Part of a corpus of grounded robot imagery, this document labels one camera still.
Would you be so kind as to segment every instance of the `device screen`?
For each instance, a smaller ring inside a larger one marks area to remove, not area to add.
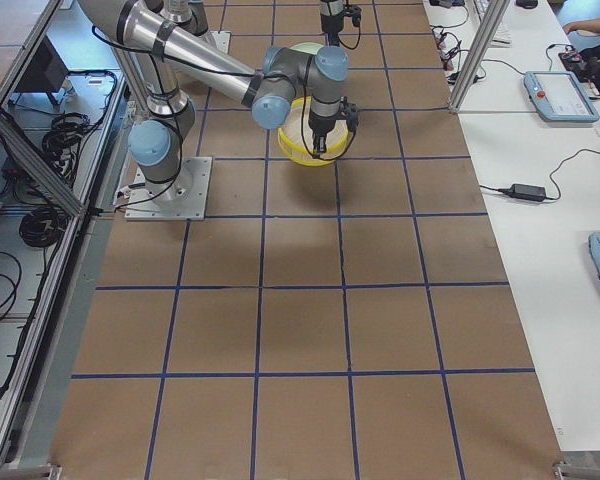
[[[559,115],[590,115],[591,112],[580,95],[580,91],[573,84],[571,76],[537,73],[536,77],[554,112]]]

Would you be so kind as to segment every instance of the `metal base plate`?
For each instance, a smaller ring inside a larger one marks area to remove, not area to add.
[[[231,41],[231,32],[225,30],[212,31],[211,35],[216,40],[216,47],[223,53],[229,53],[229,43]]]
[[[187,169],[193,176],[193,185],[186,198],[174,200],[168,205],[158,205],[151,200],[145,201],[150,198],[149,192],[145,189],[133,190],[129,203],[140,201],[144,203],[128,207],[125,218],[131,221],[204,220],[212,162],[211,157],[184,159],[182,168]],[[140,169],[136,173],[134,182],[144,182],[144,175]]]

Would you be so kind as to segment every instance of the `person's hand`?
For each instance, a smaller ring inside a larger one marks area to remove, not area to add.
[[[564,33],[566,33],[567,35],[569,35],[571,32],[577,30],[577,24],[578,22],[569,22],[566,25],[563,25],[562,30],[564,30]]]

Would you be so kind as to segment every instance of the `blue joint cap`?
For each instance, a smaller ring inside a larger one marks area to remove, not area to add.
[[[349,57],[340,47],[322,47],[316,54],[316,67],[325,77],[342,82],[347,78]]]
[[[276,47],[275,45],[267,48],[267,53],[264,54],[264,61],[262,62],[262,73],[266,75],[271,71],[271,64],[280,50],[282,50],[282,47]]]
[[[167,127],[155,120],[135,125],[129,134],[129,150],[136,162],[143,167],[160,163],[171,148],[171,135]]]
[[[255,101],[251,115],[258,125],[267,130],[282,126],[289,115],[291,104],[278,95],[266,95]]]

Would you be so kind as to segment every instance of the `yellow bowl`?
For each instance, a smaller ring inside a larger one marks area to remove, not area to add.
[[[298,98],[291,104],[291,111],[287,121],[278,129],[278,144],[284,154],[300,165],[305,167],[322,167],[332,163],[344,152],[349,138],[347,122],[338,120],[334,129],[327,135],[327,151],[320,155],[321,158],[313,158],[302,142],[301,121],[304,130],[304,139],[309,148],[313,146],[313,132],[309,128],[309,108],[311,98],[306,98],[305,115],[302,118],[302,104],[305,99]]]

